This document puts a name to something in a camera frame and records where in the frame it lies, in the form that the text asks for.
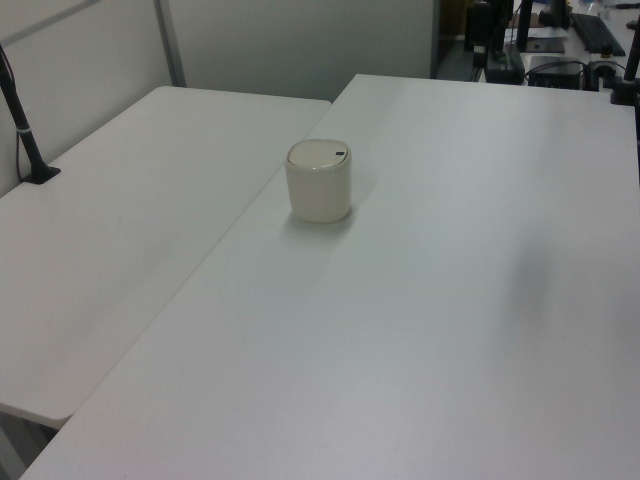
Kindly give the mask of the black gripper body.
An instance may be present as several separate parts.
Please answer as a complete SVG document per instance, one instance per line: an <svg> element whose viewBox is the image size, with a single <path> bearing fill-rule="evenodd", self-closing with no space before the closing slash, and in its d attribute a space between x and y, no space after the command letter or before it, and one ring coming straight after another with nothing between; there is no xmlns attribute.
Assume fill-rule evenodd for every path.
<svg viewBox="0 0 640 480"><path fill-rule="evenodd" d="M467 46L489 50L493 23L493 3L473 1L467 8Z"/></svg>

